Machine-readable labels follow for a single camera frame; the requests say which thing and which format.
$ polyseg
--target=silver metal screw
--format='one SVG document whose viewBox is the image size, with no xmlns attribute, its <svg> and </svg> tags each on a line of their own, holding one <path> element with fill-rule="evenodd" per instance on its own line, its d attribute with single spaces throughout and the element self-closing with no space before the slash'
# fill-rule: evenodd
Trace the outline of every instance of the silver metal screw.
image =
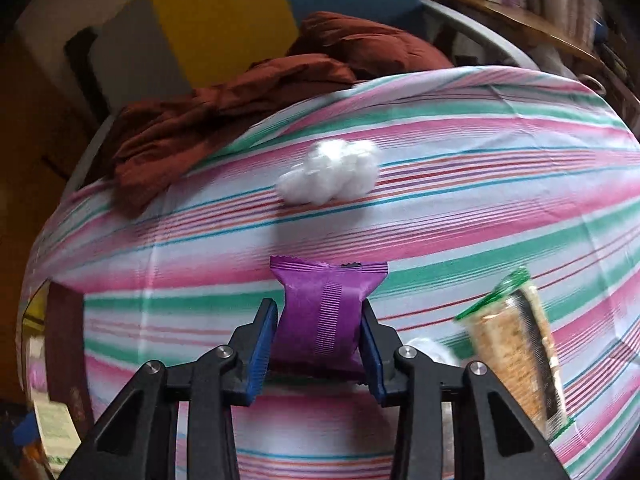
<svg viewBox="0 0 640 480">
<path fill-rule="evenodd" d="M 398 349 L 398 353 L 402 356 L 405 357 L 407 359 L 413 359 L 414 357 L 416 357 L 418 355 L 418 351 L 412 347 L 412 346 L 401 346 Z"/>
<path fill-rule="evenodd" d="M 148 361 L 145 363 L 145 370 L 148 374 L 156 374 L 161 366 L 162 363 L 160 361 Z"/>
<path fill-rule="evenodd" d="M 227 357 L 231 357 L 234 353 L 234 349 L 229 345 L 220 345 L 216 346 L 216 355 L 218 357 L 222 357 L 226 359 Z"/>
<path fill-rule="evenodd" d="M 475 375 L 484 375 L 486 373 L 486 364 L 482 361 L 473 361 L 469 368 L 471 369 L 471 373 Z"/>
</svg>

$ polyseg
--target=table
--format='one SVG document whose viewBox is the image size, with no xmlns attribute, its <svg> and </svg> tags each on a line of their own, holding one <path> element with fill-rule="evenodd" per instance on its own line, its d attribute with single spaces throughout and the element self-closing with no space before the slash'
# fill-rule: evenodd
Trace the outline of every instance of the table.
<svg viewBox="0 0 640 480">
<path fill-rule="evenodd" d="M 560 51 L 588 62 L 599 70 L 603 63 L 600 58 L 585 44 L 570 38 L 561 29 L 528 10 L 512 8 L 496 4 L 488 0 L 443 0 L 478 10 L 483 14 L 499 20 L 514 28 L 517 32 L 534 44 L 550 43 Z"/>
<path fill-rule="evenodd" d="M 376 188 L 283 206 L 273 182 L 335 136 L 378 144 Z M 460 360 L 473 349 L 452 318 L 525 264 L 558 347 L 572 424 L 552 448 L 569 474 L 603 479 L 638 428 L 640 147 L 577 82 L 510 67 L 381 78 L 253 126 L 134 221 L 111 193 L 98 181 L 60 204 L 22 295 L 24 305 L 46 278 L 84 292 L 96 415 L 143 362 L 195 360 L 250 322 L 261 298 L 282 307 L 268 261 L 291 254 L 388 261 L 370 297 L 378 319 Z M 178 478 L 187 416 L 182 406 Z M 366 388 L 269 383 L 233 417 L 243 480 L 388 478 L 397 412 Z"/>
</svg>

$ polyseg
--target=purple wrapper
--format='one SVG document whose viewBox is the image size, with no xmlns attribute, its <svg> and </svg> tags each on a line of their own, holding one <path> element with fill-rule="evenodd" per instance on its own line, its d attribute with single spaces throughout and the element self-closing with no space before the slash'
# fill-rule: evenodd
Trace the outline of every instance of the purple wrapper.
<svg viewBox="0 0 640 480">
<path fill-rule="evenodd" d="M 386 278 L 386 262 L 335 266 L 272 256 L 270 267 L 285 288 L 272 362 L 308 364 L 311 375 L 315 369 L 362 370 L 362 301 Z"/>
</svg>

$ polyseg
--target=cracker packet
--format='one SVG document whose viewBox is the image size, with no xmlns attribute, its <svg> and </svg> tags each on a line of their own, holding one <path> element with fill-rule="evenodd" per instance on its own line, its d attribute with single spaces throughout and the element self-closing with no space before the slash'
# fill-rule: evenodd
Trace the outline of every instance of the cracker packet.
<svg viewBox="0 0 640 480">
<path fill-rule="evenodd" d="M 502 381 L 547 440 L 567 424 L 551 327 L 525 267 L 456 316 L 476 355 Z"/>
</svg>

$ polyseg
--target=brown floor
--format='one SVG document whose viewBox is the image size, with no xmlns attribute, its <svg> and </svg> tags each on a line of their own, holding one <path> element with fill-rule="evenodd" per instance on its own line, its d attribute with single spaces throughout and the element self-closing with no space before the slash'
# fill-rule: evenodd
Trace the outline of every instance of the brown floor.
<svg viewBox="0 0 640 480">
<path fill-rule="evenodd" d="M 34 238 L 58 204 L 87 129 L 13 33 L 0 44 L 0 399 L 23 402 L 15 323 Z"/>
</svg>

